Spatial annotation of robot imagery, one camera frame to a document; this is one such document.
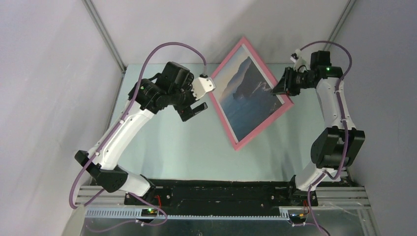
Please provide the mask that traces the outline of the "orange wooden picture frame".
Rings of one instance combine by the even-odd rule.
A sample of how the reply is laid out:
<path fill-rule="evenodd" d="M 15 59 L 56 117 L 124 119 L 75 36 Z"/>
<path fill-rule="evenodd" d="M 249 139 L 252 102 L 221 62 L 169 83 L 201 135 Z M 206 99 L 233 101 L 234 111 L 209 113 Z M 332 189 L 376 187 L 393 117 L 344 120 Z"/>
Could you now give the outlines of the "orange wooden picture frame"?
<path fill-rule="evenodd" d="M 261 68 L 264 70 L 266 75 L 271 80 L 271 87 L 272 89 L 277 85 L 277 79 L 273 75 L 272 71 L 268 68 L 267 64 L 264 63 L 264 61 L 261 59 L 257 51 L 254 49 L 250 41 L 246 37 L 242 37 L 238 43 L 233 47 L 233 49 L 226 55 L 226 57 L 223 59 L 223 61 L 219 64 L 219 66 L 215 69 L 215 71 L 212 73 L 211 77 L 214 80 L 215 75 L 218 73 L 218 71 L 224 66 L 224 64 L 229 60 L 229 58 L 232 56 L 232 54 L 238 49 L 240 45 L 244 44 L 250 53 L 253 55 L 255 60 L 259 63 Z M 240 150 L 243 146 L 248 144 L 253 138 L 255 138 L 257 135 L 259 135 L 262 131 L 264 131 L 267 127 L 269 127 L 274 121 L 276 121 L 279 117 L 284 115 L 290 108 L 293 106 L 293 101 L 289 98 L 287 95 L 277 95 L 281 97 L 284 100 L 284 104 L 281 108 L 279 108 L 274 114 L 272 114 L 269 118 L 266 119 L 262 124 L 260 124 L 254 131 L 252 131 L 246 138 L 244 138 L 241 142 L 237 143 L 235 139 L 232 136 L 231 130 L 228 127 L 225 118 L 223 117 L 223 114 L 221 112 L 220 107 L 218 106 L 217 101 L 215 100 L 213 96 L 213 92 L 210 94 L 210 99 L 213 103 L 213 106 L 215 108 L 215 111 L 220 119 L 220 122 L 224 128 L 224 131 L 226 135 L 229 138 L 229 141 L 234 148 L 234 150 Z"/>

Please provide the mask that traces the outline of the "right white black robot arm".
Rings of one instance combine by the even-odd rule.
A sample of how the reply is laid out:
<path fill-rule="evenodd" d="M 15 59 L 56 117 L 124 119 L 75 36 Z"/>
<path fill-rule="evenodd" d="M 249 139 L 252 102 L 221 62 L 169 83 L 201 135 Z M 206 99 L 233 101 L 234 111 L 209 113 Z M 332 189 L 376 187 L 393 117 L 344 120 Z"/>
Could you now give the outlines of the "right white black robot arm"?
<path fill-rule="evenodd" d="M 298 206 L 323 179 L 336 180 L 344 168 L 352 165 L 365 141 L 365 133 L 352 121 L 344 95 L 346 74 L 341 67 L 331 64 L 329 51 L 313 52 L 307 62 L 297 49 L 291 61 L 294 65 L 285 68 L 271 94 L 297 96 L 303 89 L 314 89 L 325 123 L 323 132 L 311 146 L 311 161 L 287 186 L 288 203 Z"/>

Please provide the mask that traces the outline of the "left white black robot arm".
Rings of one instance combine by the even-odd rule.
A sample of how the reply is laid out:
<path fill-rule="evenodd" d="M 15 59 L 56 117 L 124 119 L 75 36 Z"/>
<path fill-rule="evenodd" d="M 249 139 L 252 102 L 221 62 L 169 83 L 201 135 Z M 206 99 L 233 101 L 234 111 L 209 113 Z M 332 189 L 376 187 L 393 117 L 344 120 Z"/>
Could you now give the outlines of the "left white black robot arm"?
<path fill-rule="evenodd" d="M 195 108 L 192 105 L 214 89 L 215 84 L 208 75 L 195 77 L 188 68 L 168 62 L 161 73 L 134 85 L 115 123 L 90 150 L 77 151 L 75 159 L 105 191 L 129 192 L 144 205 L 153 203 L 153 184 L 143 175 L 120 167 L 122 153 L 158 112 L 172 106 L 181 121 L 186 122 L 207 109 L 205 102 Z"/>

